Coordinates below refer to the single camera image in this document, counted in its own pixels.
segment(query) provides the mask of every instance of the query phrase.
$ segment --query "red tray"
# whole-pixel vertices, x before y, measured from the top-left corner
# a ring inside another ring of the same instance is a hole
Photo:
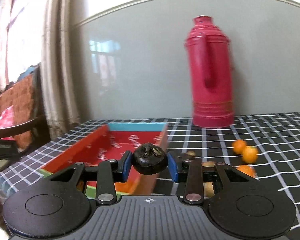
[[[142,143],[153,143],[166,150],[166,123],[109,123],[46,163],[40,170],[50,175],[72,163],[85,162],[86,166],[98,165],[108,159],[119,160],[126,150],[134,151]],[[149,195],[157,174],[144,176],[131,167],[126,183],[115,183],[118,194]],[[96,182],[87,183],[86,195],[95,197]]]

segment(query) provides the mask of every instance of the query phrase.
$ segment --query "black checkered tablecloth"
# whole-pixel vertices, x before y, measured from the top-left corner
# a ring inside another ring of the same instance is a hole
[[[233,154],[231,143],[244,139],[260,150],[254,167],[257,179],[264,184],[284,191],[296,205],[297,217],[288,234],[290,239],[300,239],[300,112],[285,114],[243,115],[234,124],[222,129],[202,129],[189,118],[144,120],[91,120],[64,134],[24,157],[0,173],[0,198],[23,189],[39,180],[38,169],[68,147],[87,136],[98,126],[108,122],[167,122],[169,149],[185,153],[196,152],[202,162],[225,162],[234,167],[242,164]],[[163,171],[153,195],[183,195],[185,185],[175,184],[167,170]]]

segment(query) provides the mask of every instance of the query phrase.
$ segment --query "small orange fruit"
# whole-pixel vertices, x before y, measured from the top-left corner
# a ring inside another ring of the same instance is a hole
[[[251,176],[251,177],[255,177],[256,176],[256,172],[254,171],[254,168],[246,165],[246,164],[243,164],[243,165],[240,165],[237,170]]]
[[[120,192],[125,192],[125,193],[130,193],[132,187],[133,187],[134,182],[128,179],[127,182],[121,183],[121,182],[116,182],[114,184],[115,190],[120,191]]]
[[[233,151],[236,154],[242,154],[243,149],[247,146],[244,140],[236,140],[232,143]]]
[[[242,160],[245,163],[255,163],[258,158],[258,148],[253,146],[247,146],[242,151]]]

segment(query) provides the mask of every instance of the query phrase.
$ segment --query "black circular pad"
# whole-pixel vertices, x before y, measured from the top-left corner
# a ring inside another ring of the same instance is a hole
[[[260,217],[269,214],[273,210],[273,204],[265,197],[247,195],[237,200],[237,209],[248,216]]]
[[[208,211],[225,232],[243,239],[273,239],[285,234],[296,217],[283,193],[258,183],[230,183],[211,200]]]
[[[63,206],[62,198],[56,195],[41,194],[26,202],[26,209],[34,215],[47,216],[59,211]]]
[[[89,200],[73,185],[46,179],[16,192],[3,206],[7,226],[34,238],[67,234],[81,226],[90,212]]]

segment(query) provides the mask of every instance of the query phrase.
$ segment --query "window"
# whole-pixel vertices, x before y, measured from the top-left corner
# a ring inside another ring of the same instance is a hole
[[[9,82],[41,61],[46,3],[47,0],[13,0],[7,45]]]

